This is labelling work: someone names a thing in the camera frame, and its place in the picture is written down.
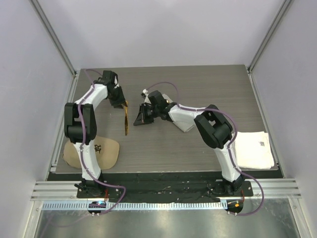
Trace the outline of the grey cloth napkin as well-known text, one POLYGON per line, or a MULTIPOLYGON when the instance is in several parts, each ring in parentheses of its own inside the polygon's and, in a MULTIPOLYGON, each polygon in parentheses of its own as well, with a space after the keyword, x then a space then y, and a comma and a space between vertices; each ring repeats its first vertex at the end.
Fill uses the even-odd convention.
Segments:
POLYGON ((172 108, 168 112, 168 115, 171 118, 173 124, 183 132, 188 132, 195 126, 194 118, 198 114, 199 113, 195 110, 192 112, 179 109, 177 105, 172 106, 172 108))

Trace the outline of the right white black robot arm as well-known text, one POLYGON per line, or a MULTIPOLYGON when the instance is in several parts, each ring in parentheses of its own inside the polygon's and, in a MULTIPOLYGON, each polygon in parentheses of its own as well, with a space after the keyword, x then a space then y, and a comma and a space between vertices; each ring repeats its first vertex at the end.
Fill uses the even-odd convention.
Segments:
POLYGON ((161 103, 144 102, 133 125, 151 124, 157 117, 174 123, 183 132, 196 127, 206 145, 216 153, 225 193, 234 196, 241 191, 244 177, 236 164, 232 147, 236 135, 232 135, 232 125, 215 105, 192 108, 169 103, 166 99, 161 103))

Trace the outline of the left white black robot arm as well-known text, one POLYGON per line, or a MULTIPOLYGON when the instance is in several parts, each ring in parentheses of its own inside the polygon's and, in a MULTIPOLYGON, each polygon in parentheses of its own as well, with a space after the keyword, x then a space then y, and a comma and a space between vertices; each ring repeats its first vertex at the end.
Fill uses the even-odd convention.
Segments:
POLYGON ((104 195, 105 187, 119 187, 104 182, 95 152, 97 136, 95 109, 105 99, 108 99, 113 107, 127 105, 118 82, 95 82, 80 99, 74 103, 66 103, 64 107, 64 134, 74 145, 79 156, 82 169, 81 184, 88 187, 88 192, 95 198, 104 195))

